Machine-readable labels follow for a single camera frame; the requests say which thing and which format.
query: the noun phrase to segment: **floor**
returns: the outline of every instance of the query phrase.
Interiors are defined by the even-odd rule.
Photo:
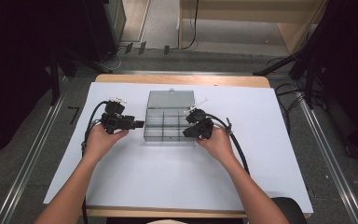
[[[161,9],[164,4],[166,4],[166,12]],[[208,28],[209,30],[205,28],[207,35],[202,35],[202,23],[198,23],[200,28],[198,28],[199,33],[197,35],[198,45],[195,45],[191,50],[171,50],[168,55],[164,55],[163,46],[176,47],[177,45],[175,29],[177,17],[172,14],[173,11],[168,11],[168,8],[171,8],[174,4],[174,1],[152,0],[142,35],[142,40],[147,42],[148,50],[142,54],[139,53],[138,49],[132,49],[132,52],[127,54],[121,51],[108,62],[105,62],[104,65],[115,67],[116,73],[129,73],[129,71],[159,71],[160,73],[199,71],[215,73],[218,76],[249,76],[252,72],[265,68],[268,63],[273,63],[272,60],[275,58],[288,55],[274,24],[264,23],[217,23],[222,26],[222,29],[227,28],[227,30],[223,35],[213,33],[213,39],[209,40],[206,38],[217,29],[214,29],[211,25],[211,28]],[[159,18],[162,15],[167,16],[166,20]],[[164,25],[160,22],[158,24],[160,29],[153,28],[151,25],[154,22],[151,21],[167,21],[170,25]],[[241,35],[235,32],[231,33],[228,26],[231,26],[234,30],[235,27],[243,27],[243,29],[249,29],[249,32]],[[189,25],[187,29],[190,31],[187,32],[190,34],[186,38],[188,43],[192,35]],[[291,64],[288,64],[275,74],[268,76],[272,88],[292,82],[287,76],[290,67]],[[45,207],[43,200],[49,183],[75,129],[79,113],[81,113],[82,106],[85,104],[90,83],[97,76],[95,72],[82,64],[78,64],[77,68],[76,77],[67,79],[65,81],[67,85],[62,84],[62,87],[67,87],[67,91],[62,98],[61,108],[52,122],[26,185],[23,189],[17,189],[20,198],[13,204],[13,211],[7,215],[5,223],[32,223]],[[288,94],[282,97],[282,101],[285,105],[290,105],[296,98],[297,95]],[[49,102],[50,92],[47,92],[35,106],[34,111],[23,122],[9,145],[0,151],[0,209],[27,158],[30,148],[33,147],[44,118],[51,109]],[[346,155],[345,145],[328,113],[318,106],[315,106],[314,112],[328,138],[340,169],[358,201],[358,160]],[[351,219],[342,201],[343,198],[337,189],[337,182],[326,164],[302,106],[299,105],[292,110],[291,121],[290,138],[314,209],[314,214],[308,219],[308,222],[310,224],[358,223]],[[105,218],[90,219],[90,223],[104,222]]]

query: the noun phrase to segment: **human arm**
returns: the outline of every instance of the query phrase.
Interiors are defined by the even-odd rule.
[[[128,132],[108,134],[102,125],[95,125],[89,132],[86,151],[80,163],[35,223],[77,223],[92,172],[98,161]]]
[[[242,168],[224,129],[213,128],[210,139],[197,139],[197,143],[227,170],[250,223],[289,223],[279,207]]]

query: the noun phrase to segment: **person's right hand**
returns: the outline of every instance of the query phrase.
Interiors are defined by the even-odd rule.
[[[237,159],[232,151],[228,133],[222,128],[213,127],[210,139],[200,138],[196,142],[204,147],[222,165]]]

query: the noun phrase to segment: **forearm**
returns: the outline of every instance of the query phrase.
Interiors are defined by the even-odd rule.
[[[77,223],[96,163],[82,159],[35,223]]]
[[[258,187],[237,160],[222,164],[240,195],[250,223],[288,223],[279,207]]]

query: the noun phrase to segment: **white paper sheet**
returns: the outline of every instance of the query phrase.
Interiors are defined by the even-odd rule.
[[[92,83],[44,203],[51,201],[80,161],[80,144],[98,103],[107,96],[125,99],[123,115],[145,120],[149,92],[170,88],[194,91],[196,102],[208,97],[200,108],[230,119],[255,182],[268,196],[293,198],[304,213],[313,213],[273,89],[193,85]],[[194,142],[146,143],[143,134],[143,129],[130,131],[99,162],[89,185],[88,205],[243,210],[229,175],[202,147]]]

